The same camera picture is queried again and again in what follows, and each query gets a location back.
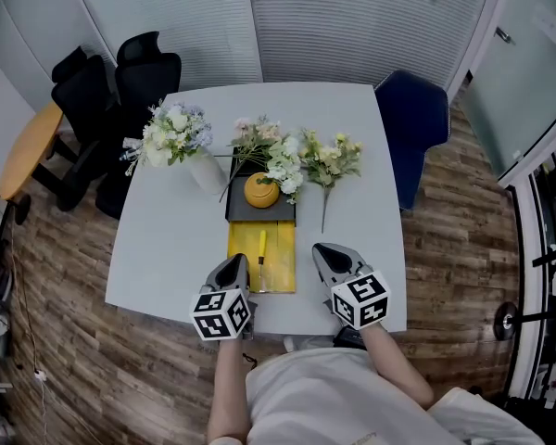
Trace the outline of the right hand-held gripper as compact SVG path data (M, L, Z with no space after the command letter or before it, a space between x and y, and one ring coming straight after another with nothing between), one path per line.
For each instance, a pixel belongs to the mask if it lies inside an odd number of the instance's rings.
M388 284L356 250L334 243L316 243L311 254L328 289L325 304L342 325L361 330L387 317Z

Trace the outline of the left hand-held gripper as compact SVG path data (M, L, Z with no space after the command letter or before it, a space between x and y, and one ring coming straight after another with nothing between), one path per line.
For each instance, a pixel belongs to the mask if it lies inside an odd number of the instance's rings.
M220 263L194 295L190 319L204 341L251 339L257 304L249 300L250 276L245 254Z

